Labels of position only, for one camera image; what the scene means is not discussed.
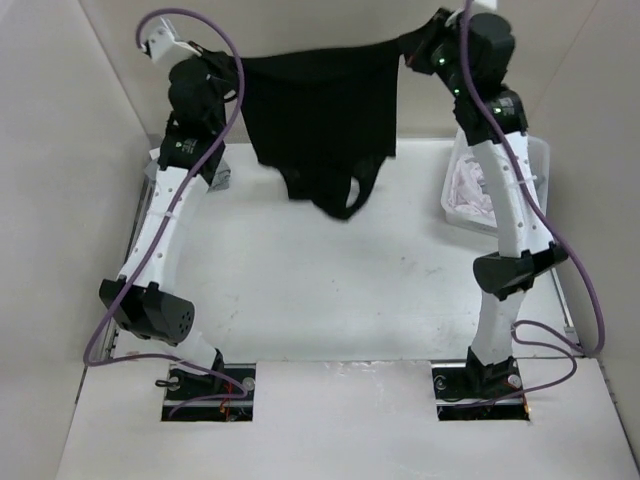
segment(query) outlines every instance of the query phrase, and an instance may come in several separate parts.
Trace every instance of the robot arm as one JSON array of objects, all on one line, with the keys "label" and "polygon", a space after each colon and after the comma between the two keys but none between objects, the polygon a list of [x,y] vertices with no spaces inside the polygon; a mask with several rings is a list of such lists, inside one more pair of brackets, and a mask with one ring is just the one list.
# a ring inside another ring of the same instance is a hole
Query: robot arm
[{"label": "robot arm", "polygon": [[160,147],[151,204],[142,229],[118,280],[103,280],[100,298],[109,308],[151,247],[160,223],[169,216],[164,235],[114,318],[120,328],[157,342],[165,353],[211,369],[219,352],[194,328],[193,303],[174,292],[185,236],[213,181],[224,144],[191,179],[173,212],[169,214],[167,210],[189,170],[224,128],[224,104],[232,99],[225,97],[236,89],[237,76],[228,67],[226,55],[183,42],[164,19],[145,42],[145,53],[154,64],[169,71],[173,110]]},{"label": "robot arm", "polygon": [[[455,97],[454,114],[487,181],[498,227],[498,252],[476,259],[474,275],[482,289],[478,331],[465,368],[443,398],[492,399],[513,392],[517,374],[511,330],[534,279],[567,259],[527,202],[504,146],[469,95],[460,66],[459,12],[440,9],[417,34],[401,39],[407,66],[437,75]],[[519,96],[502,82],[515,39],[506,20],[480,13],[471,19],[472,77],[481,99],[514,149],[526,186],[538,201],[528,156],[527,120]]]}]

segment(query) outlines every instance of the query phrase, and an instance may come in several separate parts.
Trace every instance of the black fabric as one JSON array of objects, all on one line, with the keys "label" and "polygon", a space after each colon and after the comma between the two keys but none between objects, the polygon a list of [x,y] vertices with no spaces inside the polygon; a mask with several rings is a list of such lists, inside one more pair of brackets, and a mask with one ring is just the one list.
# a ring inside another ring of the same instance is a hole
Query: black fabric
[{"label": "black fabric", "polygon": [[[262,165],[282,174],[292,200],[347,220],[366,203],[396,153],[397,40],[246,58],[242,107]],[[347,206],[351,181],[360,186]]]}]

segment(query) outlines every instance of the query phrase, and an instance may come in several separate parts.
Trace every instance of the white table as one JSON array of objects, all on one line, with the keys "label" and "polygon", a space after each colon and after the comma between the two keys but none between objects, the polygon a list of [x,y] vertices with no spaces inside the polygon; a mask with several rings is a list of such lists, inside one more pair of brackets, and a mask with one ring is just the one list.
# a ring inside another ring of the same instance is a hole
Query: white table
[{"label": "white table", "polygon": [[[58,480],[638,480],[595,360],[529,395],[531,422],[438,421],[429,362],[406,359],[465,357],[480,305],[471,264],[496,248],[443,220],[450,149],[400,142],[370,203],[340,224],[286,202],[250,147],[230,146],[233,186],[201,207],[177,294],[195,302],[227,360],[290,361],[258,363],[247,424],[160,422],[154,380],[167,362],[90,369]],[[550,276],[522,318],[563,328]],[[116,355],[147,346],[121,334]],[[546,355],[516,346],[520,358]],[[566,359],[519,365],[525,387],[569,368]]]},{"label": "white table", "polygon": [[[495,238],[448,225],[440,207],[451,140],[401,140],[369,203],[349,223],[290,203],[250,145],[229,145],[231,188],[203,201],[182,252],[176,294],[228,361],[464,359],[477,328],[473,260]],[[521,318],[562,331],[551,274]],[[535,329],[522,337],[553,340]],[[115,354],[149,351],[123,332]],[[517,357],[557,356],[515,346]]]}]

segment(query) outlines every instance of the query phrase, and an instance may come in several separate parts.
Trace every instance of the white plastic bin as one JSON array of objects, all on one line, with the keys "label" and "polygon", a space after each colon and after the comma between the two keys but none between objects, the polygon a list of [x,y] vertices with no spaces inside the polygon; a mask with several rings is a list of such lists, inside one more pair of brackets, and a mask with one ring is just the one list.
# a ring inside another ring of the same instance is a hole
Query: white plastic bin
[{"label": "white plastic bin", "polygon": [[[447,176],[444,181],[442,198],[440,200],[442,208],[445,211],[445,217],[447,222],[451,225],[497,236],[498,229],[496,227],[495,220],[481,215],[470,215],[465,212],[458,212],[449,204],[449,193],[453,183],[453,172],[458,160],[467,153],[470,154],[471,149],[467,144],[464,132],[459,129],[453,145],[453,151],[451,152],[451,160],[449,162],[449,168],[447,169]],[[539,178],[544,178],[544,182],[542,182],[536,191],[538,193],[540,208],[545,213],[547,212],[547,199],[549,195],[550,161],[549,144],[544,140],[529,136],[529,164],[531,165],[531,172]]]}]

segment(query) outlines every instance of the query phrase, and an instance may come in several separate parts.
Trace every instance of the white wall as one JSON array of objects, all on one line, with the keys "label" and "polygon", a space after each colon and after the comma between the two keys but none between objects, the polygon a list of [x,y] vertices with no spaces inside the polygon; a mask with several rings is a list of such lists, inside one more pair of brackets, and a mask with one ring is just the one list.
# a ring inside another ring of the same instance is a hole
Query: white wall
[{"label": "white wall", "polygon": [[[210,16],[246,56],[305,48],[374,43],[426,23],[441,5],[462,0],[81,0],[131,101],[149,133],[164,131],[168,83],[136,48],[133,30],[148,11],[180,6]],[[518,38],[509,81],[530,111],[538,104],[595,0],[508,0],[500,13]],[[215,49],[215,34],[195,21],[176,19],[186,38]],[[403,136],[454,132],[453,105],[436,79],[400,69],[398,129]],[[233,140],[246,139],[241,124]]]},{"label": "white wall", "polygon": [[0,0],[0,465],[55,477],[147,139],[76,0]]},{"label": "white wall", "polygon": [[[640,3],[599,0],[549,85],[533,133],[552,147],[551,216],[593,274],[607,321],[602,359],[640,454]],[[561,270],[581,338],[594,345],[588,297]]]}]

